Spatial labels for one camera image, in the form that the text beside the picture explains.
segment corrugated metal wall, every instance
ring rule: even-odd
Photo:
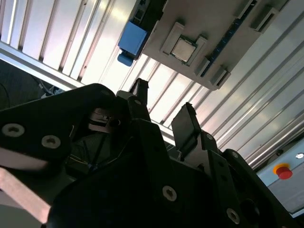
[[[170,124],[185,102],[224,150],[257,161],[302,129],[304,2],[290,0],[218,91],[148,56],[117,61],[117,42],[136,0],[2,0],[0,58],[63,89],[101,83],[114,92],[149,81],[151,118]]]

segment bolt head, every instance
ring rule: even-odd
[[[171,202],[174,202],[177,199],[176,191],[168,185],[162,188],[162,194],[167,200]]]
[[[211,134],[207,134],[207,138],[208,138],[208,139],[210,139],[210,140],[212,140],[212,139],[213,139],[213,137],[212,137],[212,135],[211,135]]]
[[[24,127],[17,123],[11,123],[11,124],[8,123],[2,127],[2,133],[8,137],[17,138],[23,135],[24,132],[25,132]]]
[[[139,100],[135,100],[135,103],[141,105],[142,103]]]
[[[239,222],[240,222],[239,216],[238,216],[238,214],[237,214],[233,209],[228,208],[228,209],[226,210],[226,213],[227,213],[228,218],[229,218],[232,222],[234,222],[234,223],[237,224],[237,225],[239,224]]]
[[[61,141],[57,136],[46,135],[42,138],[41,144],[49,149],[57,149],[61,145]]]
[[[238,154],[235,153],[235,152],[232,152],[232,156],[235,157],[235,158],[238,158]]]
[[[304,153],[298,153],[295,157],[296,157],[297,159],[304,158]]]

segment red button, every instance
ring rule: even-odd
[[[287,167],[278,168],[276,170],[276,173],[279,176],[279,178],[282,180],[287,180],[293,175],[293,172]]]

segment red emergency stop button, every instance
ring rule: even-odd
[[[287,180],[293,175],[293,172],[289,168],[290,165],[288,163],[281,163],[274,167],[273,172],[278,175],[280,179]]]
[[[276,173],[279,176],[279,178],[282,180],[287,180],[291,178],[291,176],[293,175],[293,172],[286,166],[278,168],[276,170]]]

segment dark floor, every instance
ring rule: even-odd
[[[33,76],[0,60],[0,110],[8,108],[9,103],[16,106],[39,99],[43,94]]]

